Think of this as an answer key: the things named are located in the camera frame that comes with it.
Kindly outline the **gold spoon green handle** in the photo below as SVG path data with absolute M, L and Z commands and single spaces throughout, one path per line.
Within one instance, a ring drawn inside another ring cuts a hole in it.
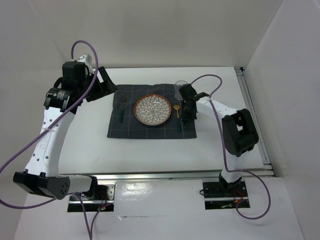
M 181 133 L 182 132 L 182 125 L 181 125 L 181 121 L 180 121 L 180 105 L 174 105 L 173 108 L 176 110 L 176 113 L 177 113 L 177 129 L 178 129 L 178 132 Z

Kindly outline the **clear drinking glass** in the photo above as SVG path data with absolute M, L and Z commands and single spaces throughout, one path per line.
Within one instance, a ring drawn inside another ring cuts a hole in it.
M 179 80 L 174 84 L 174 95 L 177 100 L 179 100 L 179 101 L 183 100 L 183 98 L 180 94 L 180 89 L 187 84 L 188 84 L 188 82 L 186 82 L 184 80 Z

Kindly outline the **floral patterned plate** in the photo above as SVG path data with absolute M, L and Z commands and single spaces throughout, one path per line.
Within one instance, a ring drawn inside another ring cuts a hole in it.
M 135 103 L 133 110 L 137 120 L 147 126 L 163 124 L 172 113 L 170 102 L 158 94 L 148 94 L 141 97 Z

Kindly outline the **gold fork green handle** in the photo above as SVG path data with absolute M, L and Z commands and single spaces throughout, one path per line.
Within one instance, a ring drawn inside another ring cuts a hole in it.
M 126 103 L 126 96 L 122 93 L 122 105 L 120 109 L 120 114 L 119 114 L 119 122 L 122 123 L 124 119 L 124 108 L 125 108 L 125 103 Z

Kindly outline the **dark grey checked cloth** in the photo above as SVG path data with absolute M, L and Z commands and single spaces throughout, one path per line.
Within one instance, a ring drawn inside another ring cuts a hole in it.
M 122 93 L 125 95 L 123 122 L 119 121 L 123 102 Z M 157 94 L 165 97 L 172 106 L 180 102 L 175 97 L 173 84 L 161 83 L 147 84 L 119 84 L 113 96 L 112 113 L 108 126 L 109 139 L 143 139 L 143 140 L 180 140 L 195 139 L 197 137 L 195 123 L 191 122 L 186 128 L 178 132 L 177 112 L 171 111 L 168 120 L 160 125 L 148 126 L 137 120 L 134 114 L 136 102 L 148 94 Z

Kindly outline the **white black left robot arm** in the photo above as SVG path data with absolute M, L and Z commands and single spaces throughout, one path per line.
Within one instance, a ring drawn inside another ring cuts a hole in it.
M 87 63 L 68 61 L 62 66 L 58 78 L 47 92 L 44 101 L 44 118 L 41 133 L 33 154 L 24 171 L 15 172 L 13 182 L 29 194 L 57 200 L 68 194 L 81 193 L 92 200 L 99 193 L 98 180 L 87 174 L 59 174 L 59 160 L 69 126 L 77 108 L 67 111 L 73 104 L 80 106 L 81 96 L 87 93 L 87 102 L 113 94 L 118 88 L 111 81 L 104 67 L 97 69 L 102 80 L 94 78 Z

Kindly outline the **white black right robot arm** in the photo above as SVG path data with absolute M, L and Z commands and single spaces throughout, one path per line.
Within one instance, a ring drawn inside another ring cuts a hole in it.
M 181 86 L 178 92 L 182 98 L 180 119 L 184 126 L 196 120 L 198 113 L 217 122 L 224 164 L 218 177 L 218 190 L 223 196 L 230 196 L 240 185 L 247 155 L 259 142 L 251 113 L 246 108 L 228 107 L 205 92 L 197 93 L 191 84 Z

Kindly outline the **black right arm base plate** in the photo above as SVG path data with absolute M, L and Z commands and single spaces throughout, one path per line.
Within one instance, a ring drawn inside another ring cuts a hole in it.
M 250 208 L 250 201 L 247 192 L 247 186 L 241 181 L 239 186 L 223 191 L 217 181 L 203 182 L 199 194 L 204 197 L 204 206 L 206 210 L 227 210 L 238 208 Z

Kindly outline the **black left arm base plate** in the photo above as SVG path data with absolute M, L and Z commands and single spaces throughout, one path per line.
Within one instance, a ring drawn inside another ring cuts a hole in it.
M 116 184 L 114 182 L 99 183 L 94 190 L 94 195 L 78 193 L 86 212 L 113 212 Z M 83 212 L 81 201 L 75 195 L 71 195 L 68 201 L 68 213 Z

